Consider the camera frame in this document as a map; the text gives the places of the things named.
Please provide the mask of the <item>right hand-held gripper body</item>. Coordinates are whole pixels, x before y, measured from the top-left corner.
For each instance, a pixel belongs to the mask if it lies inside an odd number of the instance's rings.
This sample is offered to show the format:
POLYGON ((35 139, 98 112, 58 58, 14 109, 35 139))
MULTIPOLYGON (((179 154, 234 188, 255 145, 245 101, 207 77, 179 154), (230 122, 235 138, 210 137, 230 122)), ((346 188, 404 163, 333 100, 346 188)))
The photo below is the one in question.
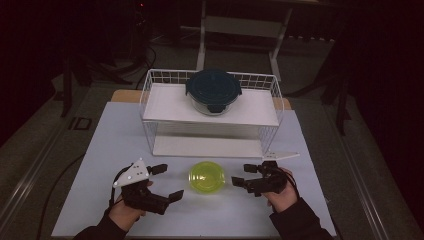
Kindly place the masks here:
POLYGON ((299 156, 297 152, 268 151, 263 157, 263 162, 257 166, 261 178, 245 180, 244 188, 256 197, 266 192, 282 192, 288 182, 285 172, 279 167, 277 161, 299 156))

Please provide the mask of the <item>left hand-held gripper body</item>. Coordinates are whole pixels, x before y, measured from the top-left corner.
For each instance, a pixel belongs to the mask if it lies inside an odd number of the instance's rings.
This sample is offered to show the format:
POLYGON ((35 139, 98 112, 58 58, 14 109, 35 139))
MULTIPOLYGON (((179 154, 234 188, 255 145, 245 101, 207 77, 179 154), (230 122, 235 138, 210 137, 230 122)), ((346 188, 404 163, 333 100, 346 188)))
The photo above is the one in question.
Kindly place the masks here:
POLYGON ((134 209, 163 215, 170 202, 168 197, 152 193, 149 190, 150 182, 146 169, 147 165, 143 159, 132 163, 124 168, 113 182, 113 188, 121 189, 124 203, 134 209))

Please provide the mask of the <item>yellow-green plastic bowl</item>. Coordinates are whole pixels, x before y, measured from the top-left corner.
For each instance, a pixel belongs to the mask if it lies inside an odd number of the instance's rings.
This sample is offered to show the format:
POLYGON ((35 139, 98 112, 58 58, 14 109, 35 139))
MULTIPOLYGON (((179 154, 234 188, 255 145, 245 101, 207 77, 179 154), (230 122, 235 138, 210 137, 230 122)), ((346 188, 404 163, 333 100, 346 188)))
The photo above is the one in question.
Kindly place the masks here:
POLYGON ((212 161, 194 164, 188 174, 190 187, 201 194, 218 192, 225 185, 224 169, 212 161))

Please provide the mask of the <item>white wire shelf rack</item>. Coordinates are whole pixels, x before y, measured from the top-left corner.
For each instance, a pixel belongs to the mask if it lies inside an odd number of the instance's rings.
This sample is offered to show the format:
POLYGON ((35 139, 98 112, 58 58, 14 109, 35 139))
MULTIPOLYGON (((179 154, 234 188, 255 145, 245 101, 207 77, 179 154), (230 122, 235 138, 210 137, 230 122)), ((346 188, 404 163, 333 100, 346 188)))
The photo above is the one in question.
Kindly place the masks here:
POLYGON ((221 113, 210 112, 186 90, 196 71, 153 69, 140 97, 140 118, 155 156, 262 157, 286 110, 273 75, 208 71, 218 84, 228 76, 240 85, 221 113))

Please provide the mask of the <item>round container with dark lid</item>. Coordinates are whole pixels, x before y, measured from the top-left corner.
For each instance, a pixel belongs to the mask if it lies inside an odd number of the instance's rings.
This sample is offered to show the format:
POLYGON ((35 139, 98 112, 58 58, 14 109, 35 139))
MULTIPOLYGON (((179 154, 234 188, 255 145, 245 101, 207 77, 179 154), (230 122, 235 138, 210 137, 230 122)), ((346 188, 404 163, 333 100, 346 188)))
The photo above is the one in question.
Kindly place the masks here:
POLYGON ((242 94, 240 82, 229 73, 205 69, 191 76, 185 84, 185 94, 193 107, 209 116, 225 114, 242 94))

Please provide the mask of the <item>person's right hand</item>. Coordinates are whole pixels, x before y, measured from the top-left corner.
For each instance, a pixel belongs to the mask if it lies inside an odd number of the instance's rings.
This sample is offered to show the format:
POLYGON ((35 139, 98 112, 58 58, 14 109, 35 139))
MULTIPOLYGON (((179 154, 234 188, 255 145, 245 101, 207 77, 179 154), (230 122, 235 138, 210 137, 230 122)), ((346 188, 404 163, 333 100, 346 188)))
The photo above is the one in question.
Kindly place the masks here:
POLYGON ((268 200, 268 205, 271 206, 277 213, 281 213, 291 207, 298 201, 297 188, 293 186, 293 175, 288 169, 283 168, 288 182, 285 189, 280 193, 266 192, 263 196, 268 200))

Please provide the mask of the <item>person's left hand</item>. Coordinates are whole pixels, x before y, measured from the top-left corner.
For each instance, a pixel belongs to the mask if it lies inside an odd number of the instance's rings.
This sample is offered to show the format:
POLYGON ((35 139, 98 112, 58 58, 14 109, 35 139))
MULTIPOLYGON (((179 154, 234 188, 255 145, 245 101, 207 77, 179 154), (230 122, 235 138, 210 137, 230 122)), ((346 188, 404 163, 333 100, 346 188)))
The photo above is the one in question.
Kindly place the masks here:
POLYGON ((146 211, 134 209, 124 203, 123 197, 119 196, 112 205, 108 216, 123 231, 128 232, 140 217, 144 217, 146 211))

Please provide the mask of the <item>pale blue table sheet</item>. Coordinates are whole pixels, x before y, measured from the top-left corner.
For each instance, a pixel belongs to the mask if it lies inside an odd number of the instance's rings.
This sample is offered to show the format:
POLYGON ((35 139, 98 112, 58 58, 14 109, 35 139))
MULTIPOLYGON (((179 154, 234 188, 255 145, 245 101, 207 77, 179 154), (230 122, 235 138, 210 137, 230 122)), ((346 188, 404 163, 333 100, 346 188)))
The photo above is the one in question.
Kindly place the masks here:
MULTIPOLYGON (((168 171, 152 177, 152 192, 168 195, 185 189, 182 200, 171 204, 165 215, 148 213, 130 230, 135 238, 273 238, 278 237, 268 215, 266 199, 233 187, 230 176, 253 178, 243 172, 244 163, 261 158, 215 158, 228 180, 216 194, 190 189, 189 168, 201 157, 152 156, 140 119, 138 103, 109 102, 97 125, 86 155, 52 232, 54 237, 73 237, 100 220, 110 199, 118 171, 143 158, 147 165, 168 164, 168 171)), ((335 227, 319 184, 296 113, 283 110, 283 122, 273 139, 274 151, 295 151, 300 156, 279 161, 294 173, 301 196, 319 216, 322 226, 335 235, 335 227)))

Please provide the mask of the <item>dark floor socket plate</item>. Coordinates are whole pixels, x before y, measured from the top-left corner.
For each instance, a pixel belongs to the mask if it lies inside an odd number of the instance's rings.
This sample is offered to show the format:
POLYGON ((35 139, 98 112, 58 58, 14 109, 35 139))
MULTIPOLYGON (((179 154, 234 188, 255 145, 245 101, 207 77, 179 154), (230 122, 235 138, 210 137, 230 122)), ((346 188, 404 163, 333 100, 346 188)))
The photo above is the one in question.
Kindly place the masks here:
POLYGON ((85 117, 73 117, 70 124, 68 125, 69 130, 89 130, 92 125, 91 118, 85 117))

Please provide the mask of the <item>dark metal stand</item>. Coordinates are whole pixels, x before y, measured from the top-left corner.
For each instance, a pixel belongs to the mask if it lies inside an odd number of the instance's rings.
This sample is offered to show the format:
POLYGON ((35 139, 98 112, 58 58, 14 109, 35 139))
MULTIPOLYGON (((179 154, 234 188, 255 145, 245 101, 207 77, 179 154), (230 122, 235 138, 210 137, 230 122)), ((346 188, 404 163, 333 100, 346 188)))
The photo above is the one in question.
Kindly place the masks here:
POLYGON ((337 103, 336 127, 339 133, 344 136, 344 121, 348 116, 346 111, 349 77, 345 75, 333 75, 325 81, 326 88, 321 96, 321 101, 325 105, 331 105, 335 100, 337 103))
POLYGON ((89 86, 91 77, 83 55, 70 55, 63 59, 62 117, 66 117, 72 107, 72 78, 81 86, 89 86))

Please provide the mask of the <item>metal floor rail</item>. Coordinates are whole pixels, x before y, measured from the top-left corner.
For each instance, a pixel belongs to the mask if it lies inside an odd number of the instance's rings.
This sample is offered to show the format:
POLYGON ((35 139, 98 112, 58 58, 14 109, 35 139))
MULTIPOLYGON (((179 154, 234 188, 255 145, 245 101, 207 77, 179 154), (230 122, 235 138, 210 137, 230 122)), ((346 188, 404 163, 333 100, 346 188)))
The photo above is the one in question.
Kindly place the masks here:
POLYGON ((367 184, 356 164, 356 159, 350 149, 345 137, 340 133, 336 125, 336 110, 331 105, 324 105, 324 111, 329 119, 332 129, 336 132, 337 139, 342 145, 343 152, 347 158, 347 164, 355 191, 358 195, 363 212, 367 218, 375 240, 390 240, 387 230, 382 223, 380 214, 376 208, 374 199, 372 198, 367 184))
POLYGON ((35 184, 35 181, 38 179, 44 162, 65 129, 66 127, 63 124, 59 124, 54 128, 46 142, 40 148, 36 157, 32 160, 29 169, 17 183, 12 195, 8 198, 4 207, 0 211, 0 233, 5 232, 13 221, 17 211, 26 200, 35 184))

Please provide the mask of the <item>white metal stand frame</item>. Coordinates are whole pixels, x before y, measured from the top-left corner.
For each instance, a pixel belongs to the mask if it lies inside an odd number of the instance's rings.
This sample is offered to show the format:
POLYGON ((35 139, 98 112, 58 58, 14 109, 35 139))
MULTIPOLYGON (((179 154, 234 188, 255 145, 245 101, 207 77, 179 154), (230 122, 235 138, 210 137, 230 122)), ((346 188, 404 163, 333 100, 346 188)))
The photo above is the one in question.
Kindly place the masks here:
POLYGON ((289 8, 285 12, 282 22, 271 22, 243 18, 211 16, 206 13, 206 5, 206 0, 202 0, 200 45, 198 50, 196 69, 204 69, 206 56, 205 37, 207 32, 273 38, 276 40, 276 45, 274 49, 269 52, 268 57, 272 74, 275 75, 278 80, 281 80, 277 57, 280 52, 280 48, 282 46, 293 9, 289 8))

